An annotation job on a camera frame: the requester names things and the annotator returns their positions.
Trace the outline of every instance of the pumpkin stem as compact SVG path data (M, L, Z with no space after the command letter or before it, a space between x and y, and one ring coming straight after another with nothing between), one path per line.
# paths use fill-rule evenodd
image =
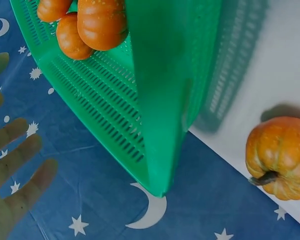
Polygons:
M276 171L267 171L263 176L259 178L251 177L249 182L255 186L263 186L276 181L279 174Z

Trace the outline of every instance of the hand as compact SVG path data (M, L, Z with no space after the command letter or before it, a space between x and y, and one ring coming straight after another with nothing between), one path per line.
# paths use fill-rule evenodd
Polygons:
M0 73L9 62L7 53L0 54ZM0 93L0 106L4 99ZM7 144L24 135L28 129L25 119L18 118L0 129L0 150ZM0 159L0 187L24 163L30 160L42 147L42 140L37 134L26 138L16 149ZM0 198L0 240L5 240L15 224L34 205L48 188L57 173L58 164L54 159L46 160L32 178L20 190Z

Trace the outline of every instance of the white crescent moon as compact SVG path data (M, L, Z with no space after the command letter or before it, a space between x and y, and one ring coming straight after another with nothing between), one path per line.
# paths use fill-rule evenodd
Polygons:
M149 204L146 213L141 219L139 219L136 222L127 224L125 226L131 229L146 229L155 225L165 215L167 209L167 198L159 198L151 195L137 182L131 183L130 185L142 190L148 197Z
M9 31L10 24L4 18L0 18L0 21L2 22L2 28L0 29L0 37L1 37L1 36L5 35Z

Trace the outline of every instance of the white star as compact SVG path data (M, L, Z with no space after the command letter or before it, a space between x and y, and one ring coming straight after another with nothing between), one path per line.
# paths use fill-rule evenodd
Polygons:
M34 80L40 78L40 75L42 74L42 71L37 67L37 68L32 68L32 71L29 73L30 78Z
M215 232L214 235L216 236L216 240L229 240L234 236L233 234L227 235L227 230L225 228L221 234Z
M19 54L23 54L26 50L26 46L21 46L20 49L18 50Z
M29 124L29 128L26 131L26 138L28 138L32 134L35 134L39 130L38 125L39 123L35 123L35 121L32 121L32 123Z
M76 237L78 233L82 233L83 235L86 235L84 228L86 226L89 226L89 223L81 221L81 214L78 217L78 219L75 219L73 216L71 218L73 224L71 224L69 228L74 230L74 236Z
M0 159L2 159L4 156L7 156L8 155L8 149L5 150L5 151L2 151L1 150L1 156L0 156Z
M19 190L19 186L20 186L20 183L16 183L16 181L14 181L14 185L13 186L10 186L10 188L12 189L12 192L11 194L14 194L16 191Z
M278 206L279 208L277 209L277 210L274 210L274 212L276 213L276 214L278 214L278 217L276 218L276 220L277 221L279 221L279 219L283 219L283 220L286 220L285 219L285 215L286 215L286 211L282 208L282 207L280 207L280 206Z

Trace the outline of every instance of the star pattern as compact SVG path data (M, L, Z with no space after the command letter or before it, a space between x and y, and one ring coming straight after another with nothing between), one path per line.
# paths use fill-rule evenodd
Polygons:
M69 226L69 228L74 230L74 236L77 236L78 233L86 235L84 228L89 226L89 223L82 222L81 214L78 219L75 219L74 217L71 218L73 223Z
M279 221L280 219L286 220L285 215L287 212L282 207L278 206L278 209L274 210L274 212L278 214L276 218L277 221Z
M216 236L216 240L229 240L231 239L234 235L233 234L227 234L227 230L224 228L222 233L214 233L214 235Z
M26 50L26 46L21 46L20 49L18 50L19 54L23 54Z
M19 190L19 187L20 187L20 183L16 183L16 181L14 181L14 185L12 185L12 186L10 186L10 188L11 188L11 194L14 194L16 191L18 191Z
M2 159L3 157L8 155L8 149L6 149L5 151L1 150L1 155L0 155L0 159Z

